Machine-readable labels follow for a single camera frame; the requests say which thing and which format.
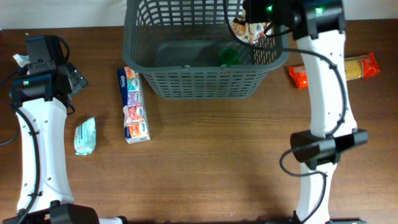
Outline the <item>grey plastic shopping basket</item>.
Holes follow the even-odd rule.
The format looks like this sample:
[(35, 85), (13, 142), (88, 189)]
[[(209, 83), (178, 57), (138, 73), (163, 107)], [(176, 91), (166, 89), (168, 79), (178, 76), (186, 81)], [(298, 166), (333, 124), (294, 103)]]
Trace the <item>grey plastic shopping basket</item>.
[[(143, 74), (162, 98), (242, 99), (268, 72), (287, 61), (286, 36), (262, 38), (254, 49), (241, 45), (225, 21), (239, 16), (241, 1), (128, 1), (123, 58)], [(232, 48), (239, 65), (220, 65)]]

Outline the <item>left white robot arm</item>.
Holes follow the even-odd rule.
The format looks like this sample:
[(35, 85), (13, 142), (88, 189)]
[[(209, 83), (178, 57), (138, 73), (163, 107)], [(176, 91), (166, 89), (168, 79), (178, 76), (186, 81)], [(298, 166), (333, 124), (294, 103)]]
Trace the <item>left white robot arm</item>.
[(10, 105), (22, 139), (17, 215), (4, 223), (99, 223), (93, 208), (76, 205), (65, 161), (65, 121), (73, 92), (70, 49), (56, 35), (25, 40), (29, 63), (12, 81)]

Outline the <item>green lid jar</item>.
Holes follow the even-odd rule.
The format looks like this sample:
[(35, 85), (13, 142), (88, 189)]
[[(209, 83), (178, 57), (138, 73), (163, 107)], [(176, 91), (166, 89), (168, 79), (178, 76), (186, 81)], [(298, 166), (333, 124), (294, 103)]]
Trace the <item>green lid jar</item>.
[(219, 52), (219, 64), (220, 65), (239, 65), (239, 53), (237, 50), (232, 48), (225, 48)]

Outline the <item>light green wet wipes pack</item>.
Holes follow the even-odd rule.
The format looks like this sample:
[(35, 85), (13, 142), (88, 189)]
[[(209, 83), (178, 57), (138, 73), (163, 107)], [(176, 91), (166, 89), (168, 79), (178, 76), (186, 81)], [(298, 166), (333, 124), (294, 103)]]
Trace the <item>light green wet wipes pack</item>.
[(91, 117), (75, 129), (75, 154), (85, 156), (91, 154), (96, 146), (96, 122)]

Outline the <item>red spaghetti package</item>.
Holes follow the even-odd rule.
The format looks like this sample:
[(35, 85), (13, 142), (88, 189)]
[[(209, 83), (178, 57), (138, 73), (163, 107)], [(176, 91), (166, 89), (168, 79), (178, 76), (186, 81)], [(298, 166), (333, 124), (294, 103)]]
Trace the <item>red spaghetti package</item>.
[[(374, 53), (345, 58), (345, 72), (347, 80), (369, 78), (378, 75), (381, 70)], [(308, 87), (307, 71), (304, 65), (290, 66), (289, 75), (298, 89)]]

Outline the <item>Kleenex tissue multipack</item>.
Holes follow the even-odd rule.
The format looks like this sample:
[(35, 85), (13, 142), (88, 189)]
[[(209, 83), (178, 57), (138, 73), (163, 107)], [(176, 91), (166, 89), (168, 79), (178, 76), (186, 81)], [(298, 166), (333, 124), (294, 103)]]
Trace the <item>Kleenex tissue multipack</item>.
[(150, 140), (140, 73), (130, 67), (117, 70), (122, 98), (124, 137), (128, 144)]

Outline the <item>beige snack bag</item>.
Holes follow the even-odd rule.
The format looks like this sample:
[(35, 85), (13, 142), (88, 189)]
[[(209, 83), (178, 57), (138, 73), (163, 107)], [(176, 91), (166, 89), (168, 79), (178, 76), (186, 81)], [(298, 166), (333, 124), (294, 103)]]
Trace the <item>beige snack bag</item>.
[(243, 9), (239, 16), (230, 20), (230, 26), (234, 35), (245, 43), (255, 44), (261, 38), (266, 38), (266, 35), (272, 34), (272, 28), (267, 32), (265, 30), (270, 26), (270, 22), (259, 22), (250, 24), (245, 21), (246, 11)]

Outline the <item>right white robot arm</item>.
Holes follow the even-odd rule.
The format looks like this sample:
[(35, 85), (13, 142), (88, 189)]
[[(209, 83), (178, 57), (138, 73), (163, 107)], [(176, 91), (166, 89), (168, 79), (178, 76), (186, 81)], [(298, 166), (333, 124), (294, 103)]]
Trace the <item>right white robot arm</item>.
[(280, 168), (300, 179), (290, 223), (331, 223), (331, 181), (345, 151), (366, 144), (349, 104), (345, 75), (346, 20), (342, 1), (244, 1), (245, 21), (285, 26), (307, 72), (310, 129), (293, 133)]

